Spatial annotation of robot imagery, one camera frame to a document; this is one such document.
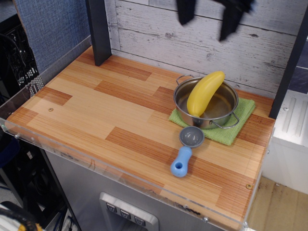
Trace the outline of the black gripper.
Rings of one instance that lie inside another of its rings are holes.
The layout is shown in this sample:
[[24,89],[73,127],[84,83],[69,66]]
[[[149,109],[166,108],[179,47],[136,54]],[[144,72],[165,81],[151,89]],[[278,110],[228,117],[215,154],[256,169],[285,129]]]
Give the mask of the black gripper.
[[[255,0],[214,0],[225,6],[220,30],[220,41],[235,33],[244,12],[253,10]],[[197,0],[176,0],[178,20],[183,26],[194,18]]]

